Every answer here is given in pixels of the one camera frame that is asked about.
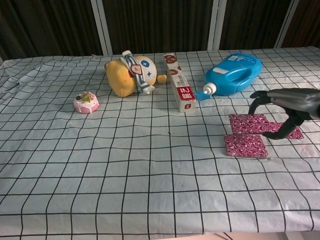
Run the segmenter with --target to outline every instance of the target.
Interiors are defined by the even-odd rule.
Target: pink patterned block
[[[265,132],[275,133],[279,130],[279,128],[284,124],[283,122],[269,122],[268,128]],[[296,127],[296,129],[286,137],[287,139],[303,139],[304,135],[301,132],[300,127]]]
[[[231,114],[231,129],[234,134],[259,134],[265,132],[268,120],[263,114]]]
[[[264,132],[275,133],[283,122],[268,122],[263,114],[232,114],[229,115],[232,133],[234,134],[262,134]],[[297,127],[288,139],[303,139],[301,129]]]
[[[268,152],[259,135],[225,135],[226,154],[233,157],[266,158]]]

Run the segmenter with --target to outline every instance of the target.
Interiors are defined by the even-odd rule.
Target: yellow stuffed animal
[[[154,62],[146,56],[133,57],[130,51],[124,51],[120,60],[113,60],[104,65],[108,82],[121,98],[133,93],[150,94],[155,87],[156,79],[159,83],[166,83],[167,76],[157,77]]]

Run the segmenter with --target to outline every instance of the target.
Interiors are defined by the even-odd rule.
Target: pink cake
[[[75,110],[81,114],[92,114],[99,106],[96,95],[91,92],[83,92],[73,101]]]

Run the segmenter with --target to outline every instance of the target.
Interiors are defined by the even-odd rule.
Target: white box
[[[176,56],[173,53],[164,55],[166,75],[170,79],[172,91],[180,112],[195,110],[196,98],[188,83],[184,72],[181,70]]]

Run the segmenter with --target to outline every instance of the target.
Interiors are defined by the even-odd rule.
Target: blue star patch
[[[143,66],[145,66],[146,68],[148,68],[148,67],[150,66],[150,63],[149,63],[148,61],[146,61],[146,60],[142,60],[142,61],[141,61],[141,64],[142,64]]]

